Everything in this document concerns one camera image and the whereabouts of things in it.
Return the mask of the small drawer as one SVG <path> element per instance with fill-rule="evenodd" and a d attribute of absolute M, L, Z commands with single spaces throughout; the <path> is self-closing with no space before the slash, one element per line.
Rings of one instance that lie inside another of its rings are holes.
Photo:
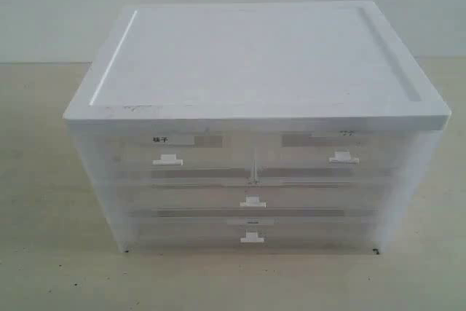
<path fill-rule="evenodd" d="M 238 133 L 159 134 L 117 143 L 115 173 L 131 180 L 247 183 L 255 176 L 253 146 Z"/>
<path fill-rule="evenodd" d="M 397 163 L 396 143 L 377 133 L 273 133 L 256 147 L 259 178 L 367 176 Z"/>

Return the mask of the white translucent drawer cabinet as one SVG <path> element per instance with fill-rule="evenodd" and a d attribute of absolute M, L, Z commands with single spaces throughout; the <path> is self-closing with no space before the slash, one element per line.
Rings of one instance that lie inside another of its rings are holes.
<path fill-rule="evenodd" d="M 387 189 L 373 213 L 381 253 L 398 228 L 451 115 L 371 1 L 169 4 L 125 9 L 63 117 L 118 249 L 130 198 L 149 186 L 283 186 L 351 182 Z M 256 147 L 273 133 L 377 133 L 397 163 L 367 176 L 259 178 Z M 160 182 L 120 178 L 117 143 L 159 134 L 248 135 L 255 176 Z"/>

